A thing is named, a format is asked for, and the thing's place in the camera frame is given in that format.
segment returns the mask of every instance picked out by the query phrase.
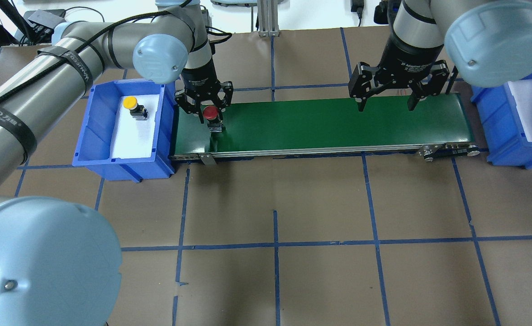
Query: metal bracket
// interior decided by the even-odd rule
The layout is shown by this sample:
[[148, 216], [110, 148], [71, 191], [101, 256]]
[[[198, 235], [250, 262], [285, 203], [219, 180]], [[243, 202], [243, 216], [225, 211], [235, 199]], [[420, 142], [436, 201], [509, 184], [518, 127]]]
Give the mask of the metal bracket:
[[261, 37], [280, 35], [277, 0], [258, 0], [258, 25], [258, 35]]
[[423, 145], [417, 151], [417, 155], [425, 157], [425, 162], [433, 162], [433, 158], [429, 156], [438, 151], [442, 146], [442, 144]]
[[437, 157], [452, 157], [452, 156], [477, 156], [479, 155], [479, 147], [471, 143], [454, 144], [447, 143], [443, 145], [423, 145], [417, 151], [417, 155], [422, 156], [425, 162], [433, 162]]
[[222, 132], [224, 124], [208, 124], [208, 130], [210, 132]]
[[199, 154], [198, 156], [204, 165], [216, 165], [216, 160], [210, 153]]

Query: blue bin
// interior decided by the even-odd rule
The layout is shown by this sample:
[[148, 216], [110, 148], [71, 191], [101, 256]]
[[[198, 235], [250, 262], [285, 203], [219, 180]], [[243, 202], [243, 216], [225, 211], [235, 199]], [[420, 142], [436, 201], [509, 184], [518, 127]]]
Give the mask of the blue bin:
[[[532, 74], [524, 78], [532, 80]], [[507, 84], [495, 88], [473, 86], [471, 101], [477, 104], [485, 138], [487, 161], [493, 165], [532, 168], [532, 142], [525, 137], [515, 99]]]
[[[177, 121], [173, 94], [175, 84], [157, 85], [146, 80], [121, 80], [95, 85], [77, 141], [72, 165], [87, 169], [106, 180], [167, 178], [175, 173], [169, 160], [171, 131]], [[152, 155], [146, 158], [111, 157], [111, 141], [119, 100], [129, 95], [159, 95]]]

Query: black strap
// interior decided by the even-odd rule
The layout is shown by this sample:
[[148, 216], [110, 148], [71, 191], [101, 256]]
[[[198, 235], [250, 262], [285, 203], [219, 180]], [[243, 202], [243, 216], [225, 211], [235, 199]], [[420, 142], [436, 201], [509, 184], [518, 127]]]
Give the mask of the black strap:
[[[67, 35], [63, 38], [73, 38], [78, 41], [82, 41], [83, 43], [87, 42], [86, 39], [79, 37], [79, 36], [75, 36], [75, 35]], [[103, 70], [105, 70], [105, 61], [103, 61], [103, 56], [101, 56], [101, 53], [99, 53], [99, 51], [97, 50], [97, 48], [93, 46], [93, 44], [89, 44], [88, 46], [95, 52], [95, 54], [97, 54], [97, 56], [99, 57], [99, 60], [101, 61], [101, 66], [103, 67]]]
[[74, 51], [71, 51], [61, 46], [49, 46], [48, 48], [42, 48], [37, 51], [37, 56], [50, 55], [59, 58], [65, 58], [69, 61], [69, 64], [79, 72], [81, 78], [85, 82], [85, 91], [89, 91], [93, 86], [93, 76], [91, 70], [85, 64], [83, 59]]
[[111, 29], [109, 33], [107, 33], [107, 49], [109, 50], [109, 57], [111, 57], [111, 61], [113, 61], [113, 64], [115, 64], [117, 68], [123, 69], [119, 62], [117, 62], [115, 52], [113, 52], [113, 31], [115, 31], [115, 29]]
[[419, 20], [419, 21], [422, 21], [424, 23], [427, 23], [427, 24], [437, 24], [437, 22], [432, 19], [432, 18], [429, 18], [429, 17], [425, 17], [423, 15], [421, 15], [420, 13], [417, 13], [415, 12], [415, 10], [413, 10], [411, 7], [409, 7], [409, 5], [407, 4], [406, 1], [403, 1], [403, 8], [405, 8], [405, 10], [407, 11], [408, 14], [410, 14], [413, 18]]
[[24, 157], [21, 164], [29, 158], [29, 154], [34, 153], [37, 149], [37, 138], [29, 126], [10, 113], [4, 107], [0, 106], [0, 126], [10, 132], [16, 140], [20, 142], [24, 149]]

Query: green conveyor belt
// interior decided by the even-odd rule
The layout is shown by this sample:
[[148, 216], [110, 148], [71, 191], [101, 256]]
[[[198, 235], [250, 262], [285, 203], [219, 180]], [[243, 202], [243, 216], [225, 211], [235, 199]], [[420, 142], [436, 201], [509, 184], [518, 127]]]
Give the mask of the green conveyor belt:
[[224, 124], [224, 132], [210, 135], [180, 110], [173, 156], [405, 150], [474, 140], [458, 94], [430, 97], [412, 112], [404, 96], [373, 97], [363, 113], [353, 99], [235, 104]]

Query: black cable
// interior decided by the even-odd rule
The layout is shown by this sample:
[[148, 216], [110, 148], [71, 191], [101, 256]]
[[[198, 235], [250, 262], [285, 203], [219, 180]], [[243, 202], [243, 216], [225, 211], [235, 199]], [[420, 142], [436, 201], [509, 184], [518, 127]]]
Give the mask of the black cable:
[[7, 35], [7, 41], [9, 41], [11, 44], [14, 44], [14, 42], [12, 42], [12, 35], [9, 33], [9, 31], [7, 31], [7, 29], [5, 28], [5, 25], [3, 24], [3, 21], [1, 20], [1, 17], [0, 17], [0, 24], [1, 26], [3, 26], [3, 29], [5, 31], [5, 34]]
[[[183, 4], [180, 5], [180, 7], [185, 7], [187, 4], [189, 4], [191, 2], [191, 0], [186, 0], [186, 2], [184, 2]], [[132, 20], [136, 20], [136, 19], [142, 19], [142, 18], [152, 18], [152, 17], [158, 17], [158, 16], [165, 16], [169, 14], [169, 12], [152, 12], [152, 13], [144, 13], [144, 14], [138, 14], [136, 16], [132, 16], [132, 17], [128, 17], [128, 18], [125, 18], [123, 20], [120, 20], [118, 21], [117, 23], [113, 23], [107, 27], [105, 27], [104, 29], [102, 29], [101, 31], [99, 31], [97, 34], [95, 34], [94, 36], [92, 36], [90, 39], [88, 39], [86, 42], [84, 42], [83, 44], [81, 44], [78, 48], [76, 48], [75, 52], [76, 53], [80, 53], [81, 51], [83, 51], [84, 49], [86, 49], [91, 43], [93, 43], [93, 41], [95, 41], [96, 39], [98, 39], [99, 37], [101, 37], [101, 35], [107, 33], [108, 31], [110, 31], [111, 29], [114, 29], [115, 27], [118, 27], [119, 25], [122, 25], [122, 24], [125, 24], [125, 23], [128, 23]], [[8, 99], [10, 99], [12, 96], [14, 96], [16, 93], [19, 93], [20, 91], [22, 91], [23, 89], [25, 89], [26, 87], [29, 87], [30, 85], [36, 83], [37, 81], [41, 80], [43, 77], [47, 76], [49, 73], [53, 72], [55, 69], [59, 68], [66, 60], [64, 58], [57, 58], [59, 61], [56, 62], [55, 64], [51, 65], [50, 67], [46, 68], [45, 70], [43, 70], [42, 72], [39, 72], [37, 75], [33, 76], [32, 78], [30, 78], [29, 80], [25, 81], [24, 83], [14, 87], [13, 89], [11, 89], [10, 91], [8, 91], [7, 93], [4, 93], [3, 95], [0, 96], [0, 104], [3, 103], [4, 101], [7, 101]]]
[[92, 11], [98, 13], [99, 16], [101, 16], [101, 20], [103, 21], [103, 23], [105, 23], [105, 17], [103, 17], [103, 14], [101, 12], [99, 12], [99, 10], [97, 10], [97, 9], [90, 8], [90, 7], [85, 7], [85, 6], [74, 6], [74, 7], [65, 9], [65, 14], [67, 14], [67, 12], [70, 11], [71, 9], [88, 9], [88, 10], [92, 10]]
[[[16, 11], [18, 12], [19, 9], [16, 7], [16, 4], [14, 4], [14, 1], [13, 1], [13, 0], [11, 0], [11, 3], [12, 3], [12, 5], [14, 6], [14, 10], [16, 10]], [[29, 23], [27, 23], [27, 20], [26, 20], [23, 16], [21, 16], [21, 15], [19, 14], [19, 17], [20, 17], [21, 20], [23, 21], [23, 24], [29, 25]], [[26, 28], [24, 29], [24, 34], [27, 35], [27, 39], [28, 39], [29, 41], [31, 41], [31, 42], [34, 43], [33, 39], [31, 38], [31, 34], [29, 34], [29, 30], [28, 30], [28, 29], [26, 29]]]
[[101, 35], [111, 31], [112, 29], [115, 29], [115, 27], [118, 27], [119, 25], [123, 25], [125, 23], [129, 23], [130, 21], [136, 20], [136, 19], [154, 18], [154, 17], [159, 17], [159, 16], [165, 16], [167, 14], [170, 14], [170, 13], [169, 12], [142, 13], [142, 14], [138, 14], [136, 16], [132, 16], [132, 17], [125, 18], [125, 19], [122, 19], [120, 21], [117, 21], [116, 23], [113, 23], [113, 24], [105, 27], [104, 29], [101, 29], [97, 34], [95, 34], [92, 37], [90, 37], [90, 39], [88, 39], [83, 44], [81, 44], [78, 48], [76, 48], [75, 52], [79, 53], [79, 52], [83, 51], [85, 48], [87, 48], [87, 46], [89, 46], [89, 44], [93, 43], [96, 39], [99, 39], [99, 37], [101, 37]]
[[363, 10], [365, 10], [365, 8], [361, 8], [361, 7], [357, 8], [356, 10], [356, 14], [357, 16], [359, 16], [359, 25], [357, 27], [360, 27], [361, 24], [363, 23]]
[[[219, 31], [220, 33], [212, 32], [212, 31], [210, 31], [210, 29], [214, 29], [216, 31]], [[214, 40], [214, 41], [210, 41], [210, 44], [224, 43], [224, 42], [228, 41], [229, 39], [231, 39], [232, 36], [233, 36], [232, 33], [228, 33], [228, 32], [222, 31], [221, 29], [217, 29], [216, 27], [211, 27], [211, 26], [206, 26], [206, 33], [208, 33], [208, 35], [214, 35], [214, 36], [225, 36], [225, 38], [223, 38], [223, 39], [217, 39], [217, 40]]]
[[136, 20], [132, 21], [131, 23], [132, 23], [132, 24], [133, 24], [133, 23], [137, 23], [137, 22], [138, 22], [138, 21], [140, 21], [140, 20], [144, 20], [144, 19], [148, 19], [148, 18], [149, 18], [149, 17], [145, 17], [145, 18], [140, 18], [140, 19], [136, 19]]

